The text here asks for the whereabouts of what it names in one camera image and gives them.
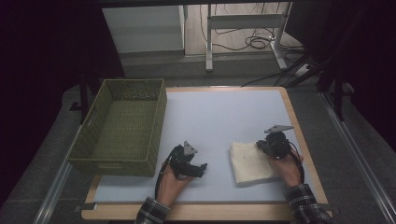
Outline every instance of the white cloth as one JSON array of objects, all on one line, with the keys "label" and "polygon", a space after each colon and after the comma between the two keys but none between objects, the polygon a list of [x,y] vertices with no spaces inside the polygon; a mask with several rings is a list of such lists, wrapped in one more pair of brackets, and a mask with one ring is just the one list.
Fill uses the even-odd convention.
[{"label": "white cloth", "polygon": [[267,156],[256,143],[233,143],[230,149],[233,174],[237,185],[251,185],[276,177]]}]

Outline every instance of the human hand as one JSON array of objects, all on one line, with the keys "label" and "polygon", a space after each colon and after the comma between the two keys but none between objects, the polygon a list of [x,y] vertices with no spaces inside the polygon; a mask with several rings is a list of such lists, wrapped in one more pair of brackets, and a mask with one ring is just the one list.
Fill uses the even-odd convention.
[{"label": "human hand", "polygon": [[[300,158],[301,162],[303,162],[303,156],[298,155],[295,149],[292,149],[291,151],[297,158]],[[288,154],[285,158],[280,160],[268,155],[267,158],[272,167],[276,170],[276,173],[283,177],[289,188],[301,184],[300,170],[291,155]]]},{"label": "human hand", "polygon": [[157,201],[170,207],[183,189],[194,179],[192,176],[186,176],[183,179],[177,179],[170,167],[167,165],[163,171],[163,177],[158,189]]}]

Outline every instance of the plaid shirt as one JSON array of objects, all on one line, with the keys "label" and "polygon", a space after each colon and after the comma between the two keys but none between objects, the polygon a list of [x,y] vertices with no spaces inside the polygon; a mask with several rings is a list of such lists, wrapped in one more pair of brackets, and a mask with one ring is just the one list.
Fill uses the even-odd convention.
[{"label": "plaid shirt", "polygon": [[[286,200],[298,223],[330,224],[332,219],[318,204],[308,185],[303,184],[284,192]],[[170,208],[147,197],[139,212],[135,224],[161,224]]]},{"label": "plaid shirt", "polygon": [[329,214],[317,204],[317,200],[307,184],[286,189],[284,195],[298,223],[332,223]]}]

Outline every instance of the gray floor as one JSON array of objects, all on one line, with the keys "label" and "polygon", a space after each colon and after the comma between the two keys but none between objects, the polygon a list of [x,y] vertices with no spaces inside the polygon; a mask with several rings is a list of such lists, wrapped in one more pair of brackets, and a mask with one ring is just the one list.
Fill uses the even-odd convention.
[{"label": "gray floor", "polygon": [[[130,57],[121,55],[127,77],[163,77],[168,87],[241,86],[250,80],[278,72],[272,54],[217,56],[214,71],[209,74],[205,71],[204,57]],[[272,86],[278,78],[267,78],[254,85]],[[334,223],[388,223],[337,131],[326,105],[316,92],[317,79],[312,77],[288,89],[288,93],[322,186],[334,208]],[[34,221],[78,131],[80,114],[78,111],[69,111],[71,104],[79,101],[78,97],[77,87],[64,94],[63,107],[46,140],[0,211],[0,223]],[[345,125],[389,197],[396,202],[396,178],[391,173],[396,170],[396,154],[347,98],[343,108]],[[49,223],[108,223],[88,221],[80,216],[79,207],[84,202],[91,181],[92,176],[82,175],[72,169]]]}]

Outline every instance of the white wall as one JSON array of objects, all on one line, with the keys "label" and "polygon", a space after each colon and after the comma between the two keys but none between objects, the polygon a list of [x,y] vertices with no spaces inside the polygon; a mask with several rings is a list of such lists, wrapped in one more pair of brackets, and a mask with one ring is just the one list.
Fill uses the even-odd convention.
[{"label": "white wall", "polygon": [[183,7],[104,8],[118,53],[184,49]]}]

